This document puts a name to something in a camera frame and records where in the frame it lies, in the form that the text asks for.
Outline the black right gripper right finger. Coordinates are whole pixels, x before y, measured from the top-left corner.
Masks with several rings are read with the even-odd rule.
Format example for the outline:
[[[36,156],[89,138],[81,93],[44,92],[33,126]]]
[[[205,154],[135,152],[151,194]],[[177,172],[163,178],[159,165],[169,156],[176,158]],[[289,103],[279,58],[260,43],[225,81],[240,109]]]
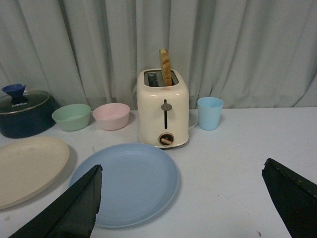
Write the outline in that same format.
[[[262,177],[272,202],[293,238],[317,236],[317,185],[272,158]]]

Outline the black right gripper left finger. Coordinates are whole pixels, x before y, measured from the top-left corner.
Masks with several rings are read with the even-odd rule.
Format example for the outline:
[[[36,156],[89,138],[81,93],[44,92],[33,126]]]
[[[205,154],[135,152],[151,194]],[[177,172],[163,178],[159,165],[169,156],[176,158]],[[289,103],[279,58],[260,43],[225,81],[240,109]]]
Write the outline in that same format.
[[[101,203],[102,166],[95,165],[12,238],[89,238]]]

